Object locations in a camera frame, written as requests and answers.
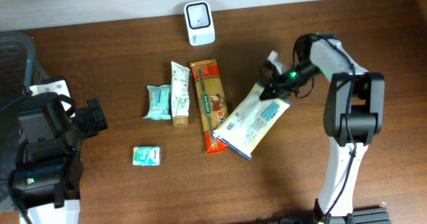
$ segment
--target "barcode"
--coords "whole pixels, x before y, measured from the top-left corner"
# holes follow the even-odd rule
[[[227,130],[228,130],[228,131],[231,131],[231,130],[233,129],[233,127],[234,127],[234,123],[230,123],[230,124],[228,124],[228,126],[227,126]]]

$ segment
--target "orange snack package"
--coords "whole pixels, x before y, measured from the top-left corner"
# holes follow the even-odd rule
[[[219,153],[228,146],[212,133],[228,117],[226,98],[222,89],[220,70],[215,59],[189,64],[193,71],[201,122],[207,144],[207,154]]]

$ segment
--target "white tube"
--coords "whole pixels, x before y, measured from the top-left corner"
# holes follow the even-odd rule
[[[183,67],[178,63],[171,62],[172,65],[172,88],[171,88],[171,106],[172,119],[174,127],[188,126],[188,79],[189,68]]]

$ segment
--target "robotic hand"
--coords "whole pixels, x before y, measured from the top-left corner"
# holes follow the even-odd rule
[[[295,64],[295,54],[300,63]],[[314,89],[314,77],[322,73],[330,82],[324,111],[324,128],[330,137],[330,156],[324,187],[316,199],[312,223],[357,223],[352,196],[360,162],[382,128],[384,77],[359,66],[333,35],[303,35],[296,41],[292,67],[280,70],[276,58],[269,58],[264,67],[270,73],[264,82],[261,100],[307,97]],[[299,88],[312,80],[309,93],[299,96]],[[353,105],[352,97],[365,100]],[[387,221],[384,209],[368,212],[364,221]]]
[[[21,222],[77,223],[81,144],[107,129],[107,121],[96,99],[76,109],[64,79],[48,79],[31,90],[19,104],[21,136],[9,175],[10,199]]]

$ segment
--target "green light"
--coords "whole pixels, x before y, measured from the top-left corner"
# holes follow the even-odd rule
[[[291,73],[289,73],[290,78],[295,78],[296,77],[296,71],[292,71]]]

